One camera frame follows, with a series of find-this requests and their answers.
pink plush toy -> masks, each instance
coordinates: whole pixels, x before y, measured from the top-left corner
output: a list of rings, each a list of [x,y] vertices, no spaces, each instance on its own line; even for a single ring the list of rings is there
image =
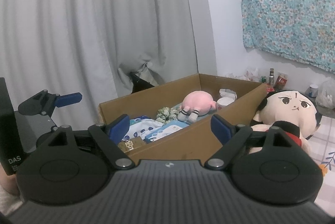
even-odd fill
[[[216,109],[216,102],[209,93],[204,91],[191,92],[184,98],[177,118],[179,121],[188,120],[194,123],[198,115],[207,114],[211,108]]]

gray ribbed surface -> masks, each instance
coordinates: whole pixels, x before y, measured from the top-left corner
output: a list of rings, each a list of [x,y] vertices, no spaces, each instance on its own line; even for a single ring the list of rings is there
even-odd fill
[[[277,208],[256,203],[231,186],[226,175],[198,161],[142,161],[117,172],[95,197],[75,205],[25,203],[10,216],[14,224],[229,223],[322,224],[327,216],[313,203]]]

teal fabric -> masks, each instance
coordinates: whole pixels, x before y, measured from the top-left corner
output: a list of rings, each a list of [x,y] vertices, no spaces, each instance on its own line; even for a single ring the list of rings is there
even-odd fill
[[[243,43],[335,72],[335,0],[242,0]]]

plaid tablecloth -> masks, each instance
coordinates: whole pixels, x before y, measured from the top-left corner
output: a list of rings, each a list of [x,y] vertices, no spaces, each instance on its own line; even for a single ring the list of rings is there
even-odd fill
[[[335,119],[322,117],[320,128],[309,139],[311,157],[324,164],[327,173],[315,203],[329,215],[335,216]]]

orange flower print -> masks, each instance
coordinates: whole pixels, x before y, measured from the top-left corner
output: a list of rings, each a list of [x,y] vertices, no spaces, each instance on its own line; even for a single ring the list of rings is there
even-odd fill
[[[319,167],[322,170],[322,175],[325,176],[328,172],[328,168],[324,164],[319,164]]]

